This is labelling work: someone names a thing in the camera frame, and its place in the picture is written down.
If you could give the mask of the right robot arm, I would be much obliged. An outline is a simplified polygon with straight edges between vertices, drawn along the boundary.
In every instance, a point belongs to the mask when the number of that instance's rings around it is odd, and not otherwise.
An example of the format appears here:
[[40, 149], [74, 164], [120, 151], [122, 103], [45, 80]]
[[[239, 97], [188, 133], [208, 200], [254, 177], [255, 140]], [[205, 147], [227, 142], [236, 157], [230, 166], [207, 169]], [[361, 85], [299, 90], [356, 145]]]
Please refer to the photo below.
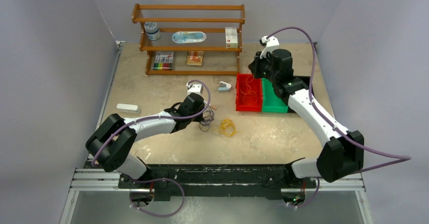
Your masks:
[[285, 183], [296, 187], [307, 177], [320, 177], [331, 183], [359, 172], [364, 161], [363, 135], [348, 130], [324, 110], [313, 98], [312, 83], [294, 76], [292, 63], [290, 51], [276, 49], [266, 56], [256, 52], [248, 66], [254, 78], [264, 78], [272, 84], [276, 97], [305, 121], [322, 146], [318, 158], [289, 163]]

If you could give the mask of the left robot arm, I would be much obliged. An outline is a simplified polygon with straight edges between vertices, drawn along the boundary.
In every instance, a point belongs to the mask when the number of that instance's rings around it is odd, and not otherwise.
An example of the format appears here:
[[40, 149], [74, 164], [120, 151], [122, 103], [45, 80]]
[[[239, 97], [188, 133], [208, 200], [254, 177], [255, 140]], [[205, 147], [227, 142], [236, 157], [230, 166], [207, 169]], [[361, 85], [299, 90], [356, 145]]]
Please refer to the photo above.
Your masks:
[[85, 147], [106, 171], [114, 170], [131, 177], [138, 188], [150, 184], [149, 167], [130, 154], [133, 144], [142, 139], [174, 133], [191, 122], [201, 122], [205, 103], [201, 95], [191, 93], [158, 114], [141, 118], [122, 118], [111, 114], [87, 140]]

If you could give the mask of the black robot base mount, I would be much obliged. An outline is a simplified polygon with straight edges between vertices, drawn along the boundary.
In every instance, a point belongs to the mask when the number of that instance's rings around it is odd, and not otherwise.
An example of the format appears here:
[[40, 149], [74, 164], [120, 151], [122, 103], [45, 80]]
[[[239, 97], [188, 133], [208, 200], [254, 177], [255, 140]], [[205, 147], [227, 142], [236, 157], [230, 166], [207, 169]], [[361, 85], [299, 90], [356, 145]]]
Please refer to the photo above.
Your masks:
[[316, 187], [309, 177], [291, 179], [288, 164], [150, 164], [141, 180], [120, 175], [121, 189], [151, 190], [156, 201], [173, 196], [263, 197], [303, 202], [305, 191]]

